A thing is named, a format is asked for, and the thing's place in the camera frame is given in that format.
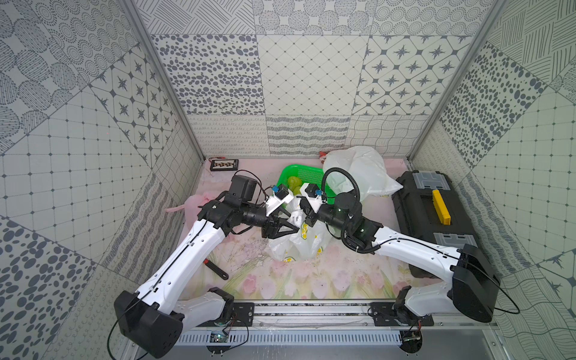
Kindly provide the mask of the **white lemon-print plastic bag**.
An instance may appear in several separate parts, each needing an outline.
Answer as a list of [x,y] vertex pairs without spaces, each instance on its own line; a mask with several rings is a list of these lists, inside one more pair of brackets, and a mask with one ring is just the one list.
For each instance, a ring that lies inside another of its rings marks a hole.
[[286,210],[290,213],[288,222],[297,226],[298,231],[268,240],[268,253],[274,260],[285,263],[312,260],[321,255],[332,240],[324,223],[318,221],[314,226],[305,223],[305,213],[299,201],[297,197],[286,205]]

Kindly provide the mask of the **plain white plastic bag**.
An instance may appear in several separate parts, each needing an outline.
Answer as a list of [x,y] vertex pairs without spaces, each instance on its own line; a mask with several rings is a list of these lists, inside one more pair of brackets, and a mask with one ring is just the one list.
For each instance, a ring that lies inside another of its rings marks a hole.
[[330,151],[325,157],[322,170],[326,173],[335,167],[346,170],[354,178],[361,202],[369,196],[391,196],[403,188],[388,175],[382,156],[368,146]]

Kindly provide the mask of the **pink peach-print plastic bag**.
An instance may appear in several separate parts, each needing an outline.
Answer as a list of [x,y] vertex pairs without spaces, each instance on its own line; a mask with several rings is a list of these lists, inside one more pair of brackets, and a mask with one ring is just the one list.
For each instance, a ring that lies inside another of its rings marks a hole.
[[189,196],[189,198],[187,198],[182,205],[178,205],[172,208],[165,208],[164,211],[166,213],[172,214],[182,212],[184,215],[184,223],[178,238],[178,245],[184,241],[192,229],[194,223],[198,220],[198,214],[200,213],[201,208],[209,201],[214,200],[220,194],[221,192],[218,190],[209,190],[201,194]]

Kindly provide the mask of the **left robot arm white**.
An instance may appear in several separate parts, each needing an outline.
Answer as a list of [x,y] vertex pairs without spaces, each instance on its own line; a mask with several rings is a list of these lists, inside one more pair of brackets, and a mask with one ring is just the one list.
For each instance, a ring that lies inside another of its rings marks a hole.
[[233,323],[234,297],[228,292],[213,287],[192,300],[182,301],[180,296],[208,255],[235,227],[259,227],[267,239],[298,232],[297,226],[279,216],[294,199],[293,192],[282,184],[273,187],[264,204],[256,204],[251,200],[259,184],[254,178],[234,175],[229,190],[201,207],[166,262],[136,291],[124,291],[116,298],[114,327],[145,354],[155,359],[165,356],[183,332],[204,323]]

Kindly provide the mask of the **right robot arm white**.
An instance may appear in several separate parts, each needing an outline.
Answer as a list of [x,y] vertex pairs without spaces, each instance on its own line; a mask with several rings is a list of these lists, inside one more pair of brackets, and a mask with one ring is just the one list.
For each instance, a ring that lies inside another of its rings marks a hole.
[[336,238],[357,254],[391,257],[420,268],[439,278],[422,287],[405,286],[392,306],[392,315],[402,325],[415,325],[436,313],[460,313],[480,323],[492,321],[500,280],[482,251],[474,245],[449,247],[396,232],[362,214],[358,184],[339,193],[333,201],[326,195],[327,178],[344,169],[327,170],[320,184],[301,186],[300,206],[309,225],[324,223],[336,231]]

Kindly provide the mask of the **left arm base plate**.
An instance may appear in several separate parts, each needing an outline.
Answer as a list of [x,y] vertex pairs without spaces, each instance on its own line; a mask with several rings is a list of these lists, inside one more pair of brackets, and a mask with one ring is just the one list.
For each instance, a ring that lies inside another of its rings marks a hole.
[[216,327],[227,325],[233,321],[234,326],[252,326],[255,313],[255,304],[248,301],[234,301],[226,304],[222,315],[214,320],[203,322],[199,327]]

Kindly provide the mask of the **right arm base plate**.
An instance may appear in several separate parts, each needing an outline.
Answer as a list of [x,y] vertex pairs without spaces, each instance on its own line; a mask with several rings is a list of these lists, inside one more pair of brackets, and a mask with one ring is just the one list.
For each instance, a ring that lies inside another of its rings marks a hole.
[[375,326],[433,326],[431,315],[416,316],[404,306],[397,309],[394,302],[375,301],[370,303],[367,314]]

